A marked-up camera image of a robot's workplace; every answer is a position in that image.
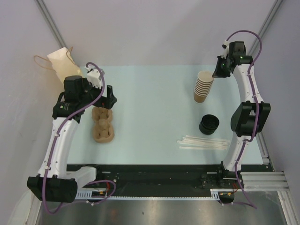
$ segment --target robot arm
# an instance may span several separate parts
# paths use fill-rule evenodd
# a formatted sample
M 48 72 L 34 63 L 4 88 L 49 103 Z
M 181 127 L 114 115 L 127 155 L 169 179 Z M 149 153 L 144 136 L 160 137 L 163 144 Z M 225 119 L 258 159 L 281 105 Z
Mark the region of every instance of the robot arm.
M 254 77 L 254 67 L 251 67 L 250 75 L 256 93 L 252 93 L 250 79 L 248 78 L 248 69 L 250 64 L 253 62 L 253 59 L 252 56 L 246 55 L 244 42 L 236 41 L 231 42 L 230 44 L 224 43 L 223 47 L 225 49 L 223 55 L 217 57 L 218 61 L 214 77 L 226 78 L 232 73 L 239 87 L 241 101 L 240 106 L 231 118 L 233 137 L 229 151 L 221 164 L 223 170 L 230 173 L 235 172 L 235 164 L 238 160 L 239 154 L 241 153 L 243 141 L 245 139 L 250 139 L 254 129 L 255 112 L 257 108 L 253 95 L 256 96 L 259 104 L 259 118 L 255 135 L 263 129 L 266 119 L 270 113 L 270 104 L 264 103 L 259 94 Z M 248 145 L 249 144 L 246 143 L 244 151 L 238 160 L 238 171 L 241 169 L 242 158 Z
M 53 140 L 58 136 L 54 146 L 51 163 L 48 168 L 46 178 L 46 200 L 51 202 L 70 203 L 74 200 L 77 190 L 82 188 L 96 178 L 94 167 L 82 167 L 80 170 L 67 174 L 67 160 L 70 146 L 79 126 L 80 118 L 84 111 L 76 114 L 68 120 L 62 127 L 59 135 L 58 128 L 64 120 L 77 110 L 94 101 L 100 94 L 103 83 L 99 73 L 104 73 L 90 69 L 87 78 L 81 76 L 66 77 L 64 81 L 65 91 L 60 94 L 57 104 L 53 108 L 52 134 L 43 163 L 36 177 L 29 177 L 27 186 L 35 196 L 42 200 L 42 184 L 45 176 L 47 161 L 53 147 Z M 107 97 L 101 97 L 94 106 L 111 109 L 117 102 L 113 95 L 112 86 L 107 86 Z

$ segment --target white table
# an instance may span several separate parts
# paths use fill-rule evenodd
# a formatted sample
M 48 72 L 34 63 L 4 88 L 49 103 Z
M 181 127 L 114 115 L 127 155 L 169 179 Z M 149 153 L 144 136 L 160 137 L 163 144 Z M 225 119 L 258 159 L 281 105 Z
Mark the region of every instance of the white table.
M 231 140 L 230 119 L 240 104 L 234 77 L 215 79 L 202 104 L 193 99 L 199 71 L 215 66 L 102 67 L 105 83 L 113 86 L 118 102 L 112 124 L 115 138 L 99 144 L 92 138 L 92 107 L 86 110 L 71 145 L 69 164 L 219 164 L 227 151 L 183 150 L 177 140 L 185 135 Z M 199 131 L 202 116 L 220 120 L 214 134 Z M 249 145 L 243 164 L 262 164 L 256 139 Z

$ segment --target shiny floor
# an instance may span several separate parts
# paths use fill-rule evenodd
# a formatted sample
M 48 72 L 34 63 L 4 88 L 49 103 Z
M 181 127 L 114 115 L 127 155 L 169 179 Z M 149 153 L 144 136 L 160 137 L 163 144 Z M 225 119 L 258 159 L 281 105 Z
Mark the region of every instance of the shiny floor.
M 91 207 L 71 204 L 56 215 L 42 209 L 37 225 L 286 225 L 277 192 L 252 192 L 258 207 L 224 206 L 216 201 L 109 200 Z M 236 201 L 244 201 L 237 193 Z

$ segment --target wall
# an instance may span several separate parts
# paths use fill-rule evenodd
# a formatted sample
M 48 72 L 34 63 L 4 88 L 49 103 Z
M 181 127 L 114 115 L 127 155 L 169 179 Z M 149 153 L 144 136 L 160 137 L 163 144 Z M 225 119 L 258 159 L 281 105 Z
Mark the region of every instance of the wall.
M 0 31 L 0 218 L 7 224 L 45 156 L 62 85 L 33 62 L 59 48 L 33 0 L 1 1 Z
M 278 171 L 284 171 L 297 208 L 300 209 L 299 52 L 300 1 L 285 1 L 263 39 L 255 64 L 260 94 L 271 104 L 263 134 Z
M 275 0 L 45 0 L 84 65 L 212 65 L 234 31 L 258 32 Z M 238 34 L 250 48 L 254 37 Z

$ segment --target bundle of straws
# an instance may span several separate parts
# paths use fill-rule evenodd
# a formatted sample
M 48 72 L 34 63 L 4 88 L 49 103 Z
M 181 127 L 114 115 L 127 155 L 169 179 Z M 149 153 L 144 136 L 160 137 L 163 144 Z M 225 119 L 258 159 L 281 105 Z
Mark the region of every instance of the bundle of straws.
M 186 135 L 182 140 L 178 140 L 177 143 L 191 146 L 180 146 L 180 149 L 192 149 L 192 150 L 226 150 L 230 141 L 219 138 L 203 138 Z

